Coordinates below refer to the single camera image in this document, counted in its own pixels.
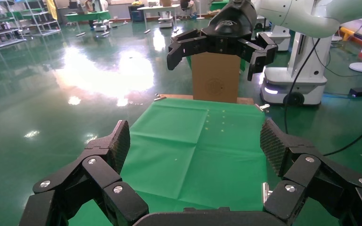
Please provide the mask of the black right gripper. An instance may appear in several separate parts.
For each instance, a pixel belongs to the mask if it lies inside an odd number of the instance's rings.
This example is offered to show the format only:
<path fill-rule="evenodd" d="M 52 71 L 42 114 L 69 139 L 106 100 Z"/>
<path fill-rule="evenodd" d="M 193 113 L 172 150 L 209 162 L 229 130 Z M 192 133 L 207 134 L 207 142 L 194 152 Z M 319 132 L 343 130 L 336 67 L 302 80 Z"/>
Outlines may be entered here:
<path fill-rule="evenodd" d="M 212 18 L 208 27 L 192 29 L 171 38 L 167 68 L 174 70 L 183 57 L 204 52 L 237 55 L 249 62 L 247 80 L 273 63 L 278 45 L 264 32 L 251 40 L 257 13 L 249 0 L 231 0 Z"/>

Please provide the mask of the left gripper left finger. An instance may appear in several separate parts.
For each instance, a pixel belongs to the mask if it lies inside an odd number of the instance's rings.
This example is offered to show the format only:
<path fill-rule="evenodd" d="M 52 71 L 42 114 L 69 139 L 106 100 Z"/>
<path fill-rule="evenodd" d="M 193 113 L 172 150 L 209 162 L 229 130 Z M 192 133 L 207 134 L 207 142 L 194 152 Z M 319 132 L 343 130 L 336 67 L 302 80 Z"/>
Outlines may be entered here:
<path fill-rule="evenodd" d="M 134 225 L 149 210 L 120 175 L 129 148 L 129 124 L 120 120 L 108 136 L 90 141 L 74 161 L 33 186 L 19 224 L 66 226 L 94 201 L 112 225 Z"/>

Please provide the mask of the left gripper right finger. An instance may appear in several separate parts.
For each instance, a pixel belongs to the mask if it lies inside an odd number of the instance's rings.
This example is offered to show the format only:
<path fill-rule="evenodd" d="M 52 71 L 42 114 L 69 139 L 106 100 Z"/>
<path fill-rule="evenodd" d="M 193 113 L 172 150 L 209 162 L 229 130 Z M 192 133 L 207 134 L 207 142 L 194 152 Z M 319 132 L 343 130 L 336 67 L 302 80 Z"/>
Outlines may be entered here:
<path fill-rule="evenodd" d="M 265 119 L 260 148 L 280 182 L 263 186 L 263 209 L 290 226 L 307 199 L 320 203 L 342 226 L 362 226 L 362 174 L 321 154 L 307 139 L 286 134 Z"/>

